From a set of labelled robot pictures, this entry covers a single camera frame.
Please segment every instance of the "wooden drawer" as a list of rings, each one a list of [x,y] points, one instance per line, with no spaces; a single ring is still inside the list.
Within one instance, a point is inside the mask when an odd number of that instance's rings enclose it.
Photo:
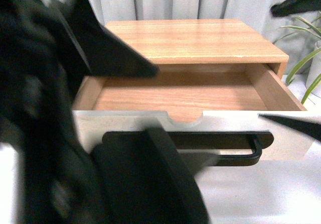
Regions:
[[[115,22],[107,27],[157,64],[153,79],[87,77],[75,110],[305,110],[281,82],[288,56],[239,20]]]

